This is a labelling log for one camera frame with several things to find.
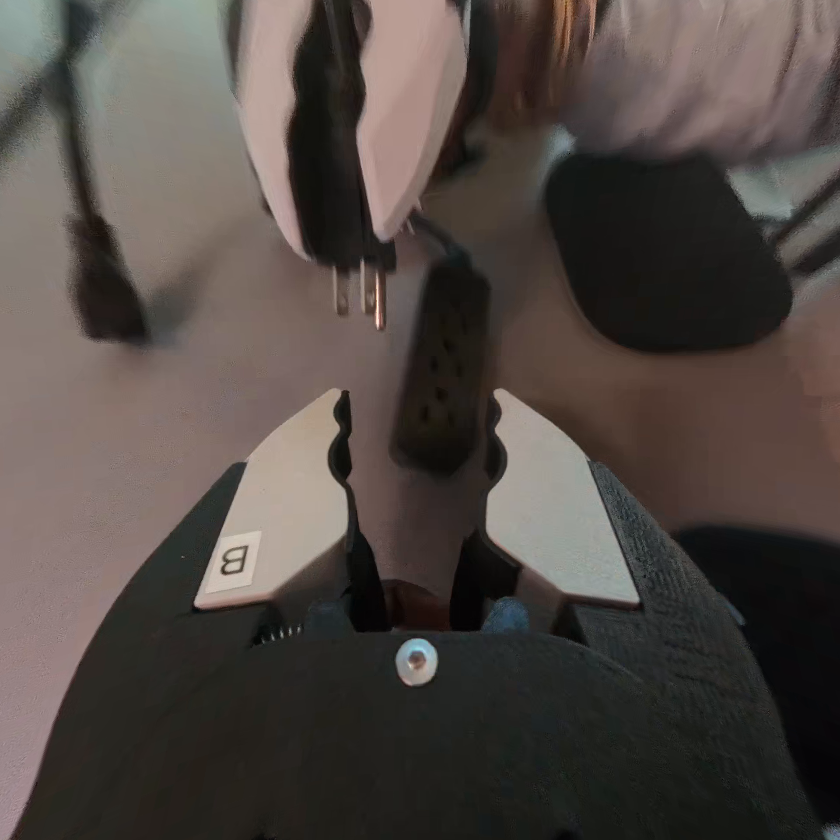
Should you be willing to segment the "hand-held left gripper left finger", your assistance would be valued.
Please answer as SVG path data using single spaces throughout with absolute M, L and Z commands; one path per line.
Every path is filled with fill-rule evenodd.
M 354 493 L 350 393 L 332 388 L 247 458 L 193 605 L 267 605 L 283 627 L 312 602 L 349 600 L 354 627 L 386 630 L 383 587 Z

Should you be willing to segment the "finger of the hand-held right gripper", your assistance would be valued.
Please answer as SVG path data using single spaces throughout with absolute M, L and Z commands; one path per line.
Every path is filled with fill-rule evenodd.
M 290 248 L 311 261 L 291 188 L 294 66 L 312 1 L 226 3 L 226 55 L 246 152 L 265 206 Z
M 371 1 L 361 52 L 358 152 L 371 226 L 393 239 L 433 173 L 466 82 L 470 11 L 446 1 Z

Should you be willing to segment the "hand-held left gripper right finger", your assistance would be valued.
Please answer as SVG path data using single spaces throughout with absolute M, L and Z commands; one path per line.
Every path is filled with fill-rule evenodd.
M 641 596 L 583 449 L 501 388 L 486 420 L 489 487 L 458 558 L 452 629 L 478 630 L 504 598 L 523 604 L 544 634 L 582 634 L 577 606 L 638 612 Z

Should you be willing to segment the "black power strip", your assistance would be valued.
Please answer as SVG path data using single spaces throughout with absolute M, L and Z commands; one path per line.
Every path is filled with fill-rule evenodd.
M 477 444 L 490 331 L 490 283 L 465 256 L 426 276 L 396 405 L 391 454 L 449 477 Z

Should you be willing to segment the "person's right hand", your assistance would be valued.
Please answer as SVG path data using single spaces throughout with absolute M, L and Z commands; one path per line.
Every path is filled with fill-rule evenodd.
M 592 47 L 596 1 L 496 1 L 497 64 L 486 120 L 500 133 L 557 123 Z

